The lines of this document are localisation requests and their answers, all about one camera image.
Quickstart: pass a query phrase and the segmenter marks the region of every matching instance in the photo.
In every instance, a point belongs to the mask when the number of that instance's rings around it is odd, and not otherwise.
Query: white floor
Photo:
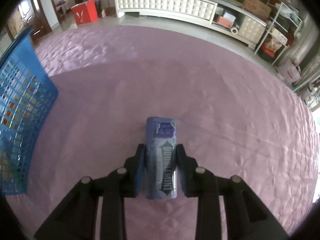
[[[217,44],[223,48],[229,49],[232,52],[241,55],[242,57],[254,62],[255,64],[265,68],[269,73],[276,76],[277,71],[274,66],[270,63],[261,59],[258,55],[254,53],[252,49],[247,47],[246,44],[224,35],[222,33],[216,32],[214,30],[195,25],[192,23],[187,23],[183,21],[167,19],[162,17],[139,17],[137,13],[126,14],[121,18],[117,18],[116,15],[105,17],[104,19],[99,18],[98,20],[77,26],[72,14],[66,17],[66,20],[57,28],[53,30],[53,33],[60,33],[68,29],[82,28],[86,26],[114,26],[114,25],[134,25],[134,26],[144,26],[152,27],[158,29],[164,29],[169,31],[174,31],[178,33],[183,33],[190,35],[213,44]]]

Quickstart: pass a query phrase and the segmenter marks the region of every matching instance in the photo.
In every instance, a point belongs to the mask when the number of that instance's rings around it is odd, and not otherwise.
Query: red bin
[[[76,4],[71,7],[76,24],[90,23],[98,18],[94,0]]]

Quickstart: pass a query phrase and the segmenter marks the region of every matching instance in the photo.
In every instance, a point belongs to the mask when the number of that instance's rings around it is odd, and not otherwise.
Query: blue plastic basket
[[[23,30],[0,59],[0,190],[25,193],[31,157],[58,90]]]

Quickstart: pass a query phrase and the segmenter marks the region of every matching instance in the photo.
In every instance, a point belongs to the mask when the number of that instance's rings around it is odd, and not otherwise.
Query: metal screw
[[[125,167],[121,167],[121,168],[117,169],[118,174],[125,174],[126,172],[127,172],[127,169]]]
[[[235,183],[241,182],[241,178],[240,178],[239,176],[237,176],[237,175],[233,175],[233,176],[231,177],[231,180],[232,180],[233,182],[235,182]]]
[[[196,167],[196,173],[204,174],[205,173],[205,168],[204,167]]]
[[[89,176],[85,176],[81,179],[81,182],[83,184],[88,184],[91,181],[91,178]]]

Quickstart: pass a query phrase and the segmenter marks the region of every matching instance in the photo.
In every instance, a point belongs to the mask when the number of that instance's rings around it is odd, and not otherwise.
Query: pink fabric surface
[[[176,119],[187,154],[217,176],[241,176],[288,232],[307,214],[319,136],[307,107],[260,66],[207,41],[135,26],[67,31],[36,52],[59,96],[27,194],[7,197],[28,232],[81,177],[106,176],[134,155],[149,116]],[[129,240],[194,239],[197,200],[181,191],[125,206]]]

